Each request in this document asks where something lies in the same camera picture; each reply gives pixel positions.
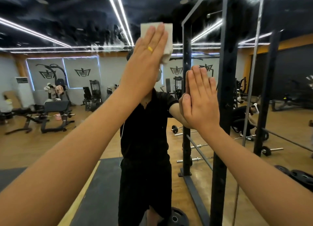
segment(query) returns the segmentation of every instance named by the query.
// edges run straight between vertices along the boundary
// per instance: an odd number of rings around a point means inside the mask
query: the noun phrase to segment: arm
[[[183,126],[192,129],[192,126],[185,120],[185,118],[182,116],[180,110],[179,110],[179,103],[175,103],[171,105],[169,109],[170,114],[178,120]]]
[[[219,126],[216,84],[206,70],[188,72],[190,95],[184,114],[222,159],[252,204],[269,225],[311,225],[313,194],[235,142]]]
[[[150,27],[146,36],[137,41],[120,87],[0,193],[0,225],[59,223],[113,135],[147,94],[146,90],[153,88],[166,41],[164,25],[157,30]]]

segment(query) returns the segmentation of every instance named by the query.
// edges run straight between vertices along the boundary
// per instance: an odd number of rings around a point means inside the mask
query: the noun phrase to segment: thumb
[[[182,98],[182,109],[184,111],[184,117],[188,121],[192,114],[191,114],[191,97],[189,94],[185,93]]]

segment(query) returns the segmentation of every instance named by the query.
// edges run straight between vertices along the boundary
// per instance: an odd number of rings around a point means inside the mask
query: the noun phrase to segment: finger
[[[206,68],[201,68],[200,72],[201,72],[201,77],[202,77],[202,81],[203,81],[203,85],[204,85],[205,91],[210,96],[210,95],[212,95],[212,93],[211,93],[211,87],[210,87],[210,82],[209,82],[209,78],[208,78],[207,69]]]
[[[148,44],[150,43],[155,31],[156,31],[156,28],[154,26],[149,27],[149,29],[147,30],[145,34],[145,37],[142,38],[138,51],[143,52],[143,50],[147,49]]]
[[[192,117],[192,107],[191,107],[191,97],[189,94],[185,93],[182,99],[182,109],[184,112],[184,117],[189,122]]]
[[[141,41],[142,41],[142,38],[140,37],[140,38],[137,40],[136,44],[135,44],[135,48],[134,48],[133,54],[135,54],[136,51],[138,50],[138,47],[140,46]]]
[[[164,23],[159,24],[159,26],[156,29],[156,32],[154,33],[150,43],[148,46],[150,46],[153,50],[156,48],[156,46],[158,45],[163,33],[165,30],[165,25]]]
[[[189,81],[188,81],[188,72],[189,72],[189,70],[186,72],[186,78],[185,78],[185,93],[190,94]]]
[[[215,78],[210,78],[209,82],[210,82],[210,87],[211,87],[211,93],[213,95],[216,95],[216,81],[215,81]]]
[[[203,81],[202,81],[199,65],[193,66],[193,72],[194,72],[194,76],[195,76],[195,79],[196,79],[196,83],[197,83],[200,95],[201,96],[207,95],[206,91],[205,91],[205,88],[204,88],[204,85],[203,85]]]
[[[198,103],[200,100],[200,93],[198,90],[197,82],[194,76],[194,71],[188,72],[189,89],[192,103]]]
[[[164,54],[164,49],[166,46],[167,38],[168,38],[168,32],[164,31],[159,43],[157,44],[156,48],[154,49],[152,53],[152,57],[155,62],[161,60]]]

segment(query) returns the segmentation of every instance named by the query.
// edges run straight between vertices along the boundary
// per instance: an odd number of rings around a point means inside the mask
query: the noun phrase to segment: black metal post
[[[186,79],[186,73],[191,68],[191,23],[187,21],[183,27],[183,55],[182,55],[182,66],[183,66],[183,85],[182,85],[182,93],[186,92],[185,88],[185,79]],[[183,151],[183,174],[184,176],[190,176],[190,155],[191,155],[191,148],[190,148],[190,141],[187,138],[187,135],[190,136],[190,129],[186,128],[185,126],[182,129],[183,131],[183,139],[182,139],[182,151]]]
[[[262,136],[264,132],[263,128],[265,128],[266,126],[266,119],[267,119],[268,106],[269,106],[269,101],[270,101],[270,94],[272,91],[280,35],[281,35],[281,32],[277,30],[274,30],[272,32],[271,38],[270,38],[269,50],[267,54],[262,94],[261,94],[262,101],[260,104],[260,110],[259,110],[260,114],[259,114],[258,125],[257,125],[258,132],[256,135],[256,140],[254,142],[254,149],[253,149],[253,153],[258,155],[259,157],[261,156],[261,151],[262,151],[262,144],[263,144]]]
[[[217,97],[220,111],[220,126],[228,134],[230,134],[234,103],[237,46],[244,9],[241,0],[223,0]],[[225,164],[214,153],[210,226],[222,226],[226,172]]]

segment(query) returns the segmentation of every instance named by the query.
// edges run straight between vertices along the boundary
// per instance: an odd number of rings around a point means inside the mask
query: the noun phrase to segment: yellow ring
[[[150,46],[148,46],[148,48],[147,48],[148,50],[150,50],[151,51],[151,53],[153,53],[153,49],[150,47]]]

